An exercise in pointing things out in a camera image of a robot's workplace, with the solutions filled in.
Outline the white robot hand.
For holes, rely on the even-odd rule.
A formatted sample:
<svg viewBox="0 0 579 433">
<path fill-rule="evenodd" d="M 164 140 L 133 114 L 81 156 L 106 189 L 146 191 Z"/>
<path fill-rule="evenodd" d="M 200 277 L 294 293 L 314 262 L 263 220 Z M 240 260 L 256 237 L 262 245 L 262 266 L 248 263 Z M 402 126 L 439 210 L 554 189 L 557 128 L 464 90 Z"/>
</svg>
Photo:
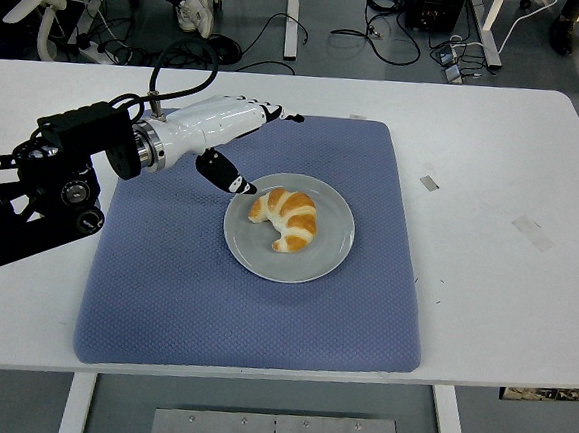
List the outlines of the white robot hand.
<svg viewBox="0 0 579 433">
<path fill-rule="evenodd" d="M 206 180 L 231 194 L 252 194 L 257 188 L 239 173 L 216 146 L 257 131 L 274 120 L 302 122 L 304 117 L 281 105 L 243 96 L 215 96 L 170 114 L 152 114 L 133 125 L 142 167 L 152 172 L 173 166 L 190 153 Z"/>
</svg>

